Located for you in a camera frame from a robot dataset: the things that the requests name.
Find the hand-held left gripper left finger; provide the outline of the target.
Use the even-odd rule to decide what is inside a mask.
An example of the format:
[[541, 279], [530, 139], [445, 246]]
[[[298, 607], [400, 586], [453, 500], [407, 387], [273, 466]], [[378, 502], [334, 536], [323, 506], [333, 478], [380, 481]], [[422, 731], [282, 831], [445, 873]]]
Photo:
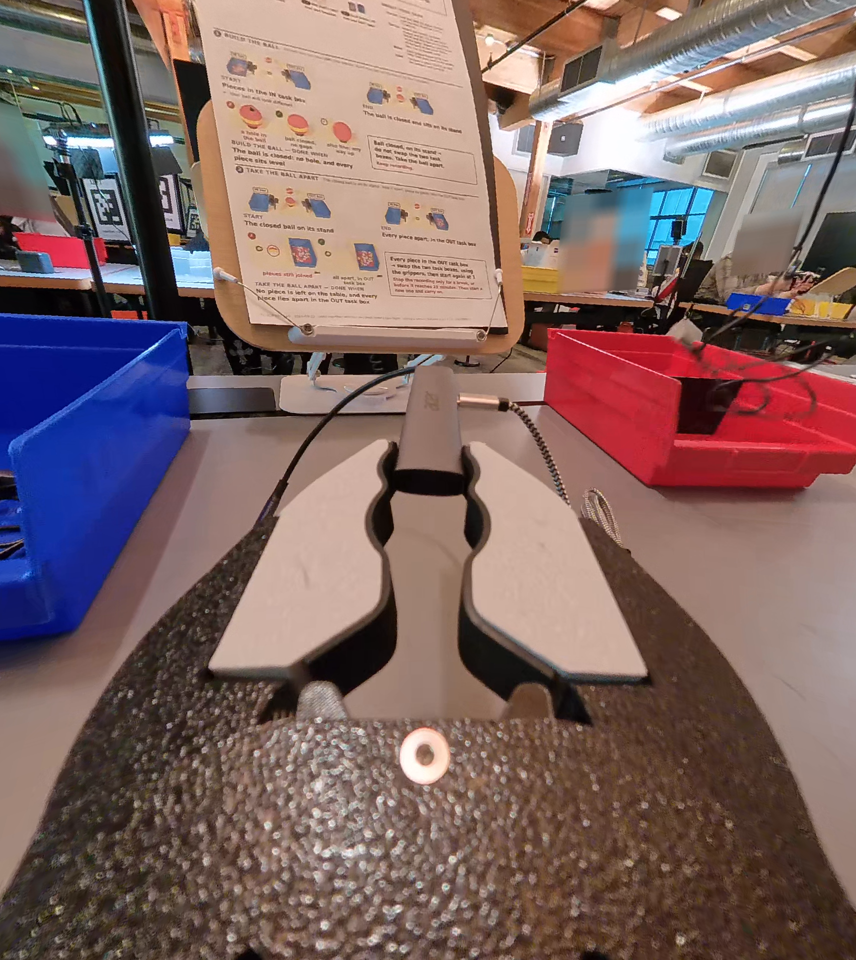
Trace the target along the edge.
[[212, 654], [223, 679], [363, 683], [396, 647], [385, 544], [397, 446], [375, 439], [280, 511]]

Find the red plastic bin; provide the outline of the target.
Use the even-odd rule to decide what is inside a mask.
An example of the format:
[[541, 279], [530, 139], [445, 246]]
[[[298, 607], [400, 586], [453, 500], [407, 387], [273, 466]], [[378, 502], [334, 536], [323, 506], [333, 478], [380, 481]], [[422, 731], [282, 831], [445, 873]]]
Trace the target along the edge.
[[544, 402], [648, 487], [800, 490], [856, 465], [856, 381], [714, 345], [553, 330]]
[[80, 238], [17, 232], [14, 234], [14, 242], [18, 250], [49, 254], [56, 272], [90, 269], [86, 242]]

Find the blue plastic bin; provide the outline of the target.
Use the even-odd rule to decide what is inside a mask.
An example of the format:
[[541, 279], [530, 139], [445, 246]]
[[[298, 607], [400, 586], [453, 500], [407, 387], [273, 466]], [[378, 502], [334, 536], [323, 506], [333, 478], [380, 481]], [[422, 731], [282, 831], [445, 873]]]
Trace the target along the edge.
[[0, 642], [77, 628], [190, 428], [184, 323], [0, 314]]

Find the long work table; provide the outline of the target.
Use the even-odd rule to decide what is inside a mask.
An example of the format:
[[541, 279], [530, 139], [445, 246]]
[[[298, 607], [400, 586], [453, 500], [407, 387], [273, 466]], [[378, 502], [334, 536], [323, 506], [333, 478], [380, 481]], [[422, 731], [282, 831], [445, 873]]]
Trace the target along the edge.
[[[655, 304], [648, 297], [627, 296], [616, 293], [583, 293], [583, 294], [553, 294], [524, 291], [523, 299], [526, 303], [550, 304], [557, 306], [602, 306], [624, 307], [629, 309], [646, 309]], [[787, 327], [824, 328], [831, 330], [846, 330], [856, 332], [856, 320], [837, 319], [818, 316], [807, 316], [788, 312], [782, 316], [761, 315], [758, 312], [749, 312], [748, 319], [758, 319], [761, 322]]]
[[[145, 295], [142, 274], [134, 266], [105, 265], [101, 269], [101, 279], [107, 293]], [[43, 273], [0, 267], [0, 289], [2, 288], [88, 293], [95, 290], [95, 282], [89, 271], [81, 269], [63, 268]]]

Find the silver ventilation duct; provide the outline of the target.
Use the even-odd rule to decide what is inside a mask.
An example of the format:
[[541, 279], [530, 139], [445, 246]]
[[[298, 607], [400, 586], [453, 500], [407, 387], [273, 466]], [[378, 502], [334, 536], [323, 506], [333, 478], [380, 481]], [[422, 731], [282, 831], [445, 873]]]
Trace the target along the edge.
[[698, 134], [729, 123], [751, 120], [791, 107], [838, 96], [854, 87], [856, 51], [823, 58], [643, 116], [636, 136], [657, 141]]
[[606, 39], [572, 57], [559, 79], [530, 95], [530, 117], [554, 122], [590, 110], [611, 93], [646, 88], [854, 8], [856, 1], [723, 1], [698, 6], [629, 46]]
[[741, 150], [759, 144], [778, 143], [812, 134], [840, 130], [849, 110], [828, 104], [825, 109], [782, 111], [755, 120], [744, 120], [713, 129], [693, 131], [666, 141], [663, 159], [680, 164], [688, 157], [722, 150]]

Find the wooden document stand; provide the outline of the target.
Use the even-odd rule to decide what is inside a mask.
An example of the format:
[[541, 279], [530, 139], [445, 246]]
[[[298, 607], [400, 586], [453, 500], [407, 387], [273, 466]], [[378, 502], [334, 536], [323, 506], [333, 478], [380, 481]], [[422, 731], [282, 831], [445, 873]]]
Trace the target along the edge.
[[[198, 114], [196, 139], [199, 182], [202, 187], [203, 228], [209, 241], [213, 266], [236, 274], [239, 254], [236, 231], [231, 221], [227, 178], [223, 169], [215, 111], [206, 102]], [[499, 254], [504, 268], [503, 295], [506, 311], [506, 334], [490, 333], [485, 343], [465, 349], [469, 354], [503, 354], [520, 339], [525, 327], [523, 277], [518, 238], [518, 194], [509, 169], [498, 158], [493, 159], [494, 186], [491, 197], [496, 206]], [[254, 349], [292, 354], [287, 324], [252, 323], [244, 291], [240, 286], [215, 280], [215, 300], [224, 324], [232, 334]]]

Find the black metal pole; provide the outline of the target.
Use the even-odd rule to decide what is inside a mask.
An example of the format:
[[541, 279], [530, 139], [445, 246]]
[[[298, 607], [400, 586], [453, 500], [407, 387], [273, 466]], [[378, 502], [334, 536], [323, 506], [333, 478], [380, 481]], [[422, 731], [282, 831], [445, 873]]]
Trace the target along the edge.
[[182, 305], [169, 251], [127, 7], [122, 1], [84, 1], [83, 8], [103, 109], [114, 143], [130, 235], [145, 287], [148, 316], [176, 322], [182, 318]]

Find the open cardboard box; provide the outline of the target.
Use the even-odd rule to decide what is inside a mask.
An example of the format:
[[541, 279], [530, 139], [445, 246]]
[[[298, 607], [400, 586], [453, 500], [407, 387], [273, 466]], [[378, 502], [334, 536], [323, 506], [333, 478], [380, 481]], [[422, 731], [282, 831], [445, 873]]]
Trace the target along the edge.
[[856, 268], [838, 270], [815, 283], [804, 294], [792, 299], [788, 316], [806, 319], [843, 320], [852, 309], [841, 298], [856, 288]]

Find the printed instruction sheet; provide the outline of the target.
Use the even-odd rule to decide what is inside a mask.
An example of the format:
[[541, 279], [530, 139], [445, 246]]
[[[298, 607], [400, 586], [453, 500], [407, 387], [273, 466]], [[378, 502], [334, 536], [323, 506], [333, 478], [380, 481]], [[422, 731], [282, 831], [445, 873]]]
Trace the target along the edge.
[[463, 2], [194, 2], [257, 327], [507, 329]]

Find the grey usb hub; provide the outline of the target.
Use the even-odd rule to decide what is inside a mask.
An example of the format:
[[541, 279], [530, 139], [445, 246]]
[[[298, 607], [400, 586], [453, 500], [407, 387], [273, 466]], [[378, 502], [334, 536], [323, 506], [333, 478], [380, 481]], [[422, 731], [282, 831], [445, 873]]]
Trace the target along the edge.
[[465, 494], [458, 398], [450, 368], [420, 366], [414, 371], [391, 475], [396, 492], [432, 498]]

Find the black tripod stand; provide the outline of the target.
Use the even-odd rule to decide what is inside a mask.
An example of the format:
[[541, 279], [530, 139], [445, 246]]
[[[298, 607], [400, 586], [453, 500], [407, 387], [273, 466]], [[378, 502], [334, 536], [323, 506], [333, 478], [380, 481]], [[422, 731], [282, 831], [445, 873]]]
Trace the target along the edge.
[[103, 280], [101, 264], [95, 245], [95, 231], [91, 222], [89, 222], [86, 196], [81, 179], [72, 164], [66, 131], [58, 128], [57, 131], [52, 134], [52, 137], [53, 146], [50, 145], [49, 149], [52, 152], [51, 170], [53, 171], [53, 182], [58, 189], [61, 189], [62, 186], [67, 188], [67, 195], [70, 197], [74, 208], [75, 222], [72, 230], [74, 236], [79, 239], [84, 246], [95, 300], [98, 306], [98, 316], [104, 319], [110, 319], [111, 304]]

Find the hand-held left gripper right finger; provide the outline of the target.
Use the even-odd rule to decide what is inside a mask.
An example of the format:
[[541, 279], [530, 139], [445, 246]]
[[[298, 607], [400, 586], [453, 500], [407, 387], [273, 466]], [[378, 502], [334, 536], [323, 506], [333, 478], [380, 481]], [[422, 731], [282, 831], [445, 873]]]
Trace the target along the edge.
[[480, 530], [462, 599], [478, 628], [527, 665], [575, 685], [649, 671], [578, 516], [482, 441], [464, 450]]

